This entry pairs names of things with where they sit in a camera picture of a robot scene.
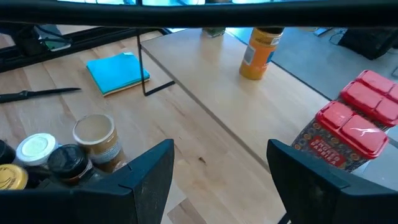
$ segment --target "white lid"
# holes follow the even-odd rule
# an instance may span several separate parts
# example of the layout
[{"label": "white lid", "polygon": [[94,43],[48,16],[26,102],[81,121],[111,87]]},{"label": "white lid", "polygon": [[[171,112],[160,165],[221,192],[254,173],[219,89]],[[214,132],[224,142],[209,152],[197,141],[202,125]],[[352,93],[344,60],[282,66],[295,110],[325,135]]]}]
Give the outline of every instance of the white lid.
[{"label": "white lid", "polygon": [[25,138],[17,148],[17,158],[27,166],[45,164],[50,154],[58,147],[54,136],[37,133]]}]

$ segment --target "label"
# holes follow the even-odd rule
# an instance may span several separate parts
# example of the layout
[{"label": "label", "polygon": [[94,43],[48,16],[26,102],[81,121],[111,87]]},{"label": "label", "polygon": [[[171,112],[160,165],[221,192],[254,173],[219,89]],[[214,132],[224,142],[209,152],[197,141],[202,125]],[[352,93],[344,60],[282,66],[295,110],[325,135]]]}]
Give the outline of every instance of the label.
[{"label": "label", "polygon": [[279,44],[279,41],[280,41],[280,37],[273,38],[270,45],[277,45],[277,44]]},{"label": "label", "polygon": [[110,147],[107,151],[101,154],[90,154],[89,157],[95,164],[103,164],[115,158],[119,154],[121,148],[119,140],[117,140],[116,144]]},{"label": "label", "polygon": [[246,51],[244,52],[243,61],[250,65],[253,61],[254,53],[256,53],[256,50],[254,50],[252,46],[248,45]]},{"label": "label", "polygon": [[346,160],[343,155],[339,154],[328,143],[326,143],[321,136],[315,136],[310,141],[309,145],[319,157],[331,165],[339,167]]},{"label": "label", "polygon": [[269,56],[268,56],[268,58],[267,58],[267,62],[266,62],[266,65],[269,63],[269,62],[271,62],[271,59],[272,59],[272,56],[274,56],[274,51],[273,52],[271,52],[271,53],[269,53]]}]

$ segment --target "red lid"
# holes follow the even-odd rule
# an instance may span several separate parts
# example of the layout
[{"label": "red lid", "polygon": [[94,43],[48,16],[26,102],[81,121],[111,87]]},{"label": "red lid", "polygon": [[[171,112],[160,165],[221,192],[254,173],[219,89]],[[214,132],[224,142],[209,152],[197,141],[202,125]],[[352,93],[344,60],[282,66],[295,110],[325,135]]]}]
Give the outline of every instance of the red lid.
[{"label": "red lid", "polygon": [[315,117],[323,128],[367,159],[380,155],[387,135],[344,104],[331,101]]},{"label": "red lid", "polygon": [[347,104],[361,110],[366,116],[387,127],[393,127],[398,124],[398,103],[387,100],[387,96],[368,88],[358,81],[353,81],[345,86],[340,96]]},{"label": "red lid", "polygon": [[383,95],[388,93],[394,85],[393,81],[370,70],[363,71],[356,80]]},{"label": "red lid", "polygon": [[387,96],[398,103],[398,85],[395,84]]},{"label": "red lid", "polygon": [[357,106],[365,113],[376,108],[382,99],[382,95],[376,93],[360,82],[349,83],[341,91],[341,96],[347,103]]},{"label": "red lid", "polygon": [[375,125],[366,121],[360,115],[354,115],[342,128],[341,132],[357,145],[361,154],[374,159],[380,154],[380,149],[388,141],[386,134]]},{"label": "red lid", "polygon": [[325,122],[332,125],[333,128],[338,128],[345,124],[352,115],[353,111],[349,107],[339,102],[333,102],[323,112],[322,118],[325,119]]},{"label": "red lid", "polygon": [[391,124],[397,124],[398,122],[398,104],[384,98],[376,108],[376,112],[384,120],[389,121]]}]

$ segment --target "black metal rod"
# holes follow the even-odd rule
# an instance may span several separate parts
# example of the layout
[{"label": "black metal rod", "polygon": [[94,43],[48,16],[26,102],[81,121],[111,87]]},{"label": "black metal rod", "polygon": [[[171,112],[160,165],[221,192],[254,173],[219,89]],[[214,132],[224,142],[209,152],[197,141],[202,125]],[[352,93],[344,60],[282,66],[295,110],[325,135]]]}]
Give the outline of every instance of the black metal rod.
[{"label": "black metal rod", "polygon": [[141,34],[141,30],[137,29],[137,46],[138,46],[138,61],[139,61],[139,72],[141,75],[141,87],[142,87],[142,93],[144,94],[144,96],[149,96],[153,93],[156,93],[157,91],[163,90],[164,88],[167,88],[173,84],[175,84],[174,81],[170,81],[166,84],[163,84],[161,86],[158,86],[156,88],[154,88],[153,90],[149,90],[146,91],[145,88],[145,79],[144,79],[144,66],[142,64],[142,46],[141,46],[141,38],[140,38],[140,34]]},{"label": "black metal rod", "polygon": [[142,65],[142,52],[141,52],[141,31],[140,29],[137,29],[137,46],[138,46],[138,61],[139,61],[139,72],[141,75],[141,87],[142,87],[142,93],[144,96],[146,96],[146,90],[145,90],[145,79],[144,79],[144,66]]},{"label": "black metal rod", "polygon": [[169,7],[0,1],[0,21],[116,27],[398,27],[397,11],[395,0]]}]

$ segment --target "jar label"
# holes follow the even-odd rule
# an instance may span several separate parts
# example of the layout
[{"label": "jar label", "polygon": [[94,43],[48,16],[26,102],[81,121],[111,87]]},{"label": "jar label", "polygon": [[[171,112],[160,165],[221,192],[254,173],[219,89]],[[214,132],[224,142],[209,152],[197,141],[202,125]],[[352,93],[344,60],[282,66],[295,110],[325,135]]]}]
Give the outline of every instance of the jar label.
[{"label": "jar label", "polygon": [[113,158],[115,158],[120,150],[121,150],[121,145],[119,143],[119,140],[116,141],[115,145],[110,147],[108,150],[101,154],[90,154],[90,159],[95,163],[95,164],[103,164],[105,162],[109,162]]}]

